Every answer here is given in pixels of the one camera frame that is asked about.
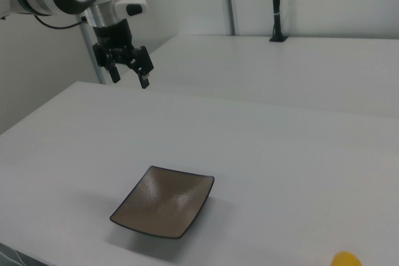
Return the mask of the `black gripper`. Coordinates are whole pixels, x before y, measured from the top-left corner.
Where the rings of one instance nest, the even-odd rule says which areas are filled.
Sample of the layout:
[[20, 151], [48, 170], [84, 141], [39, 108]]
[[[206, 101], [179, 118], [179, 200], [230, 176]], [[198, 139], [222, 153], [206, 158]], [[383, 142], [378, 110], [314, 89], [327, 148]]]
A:
[[94, 27], [94, 32], [98, 40], [93, 45], [97, 65], [105, 67], [112, 82], [120, 81], [116, 63], [125, 64], [137, 74], [141, 87], [147, 88], [150, 85], [148, 76], [154, 66], [145, 46], [134, 48], [132, 45], [127, 19], [107, 27]]

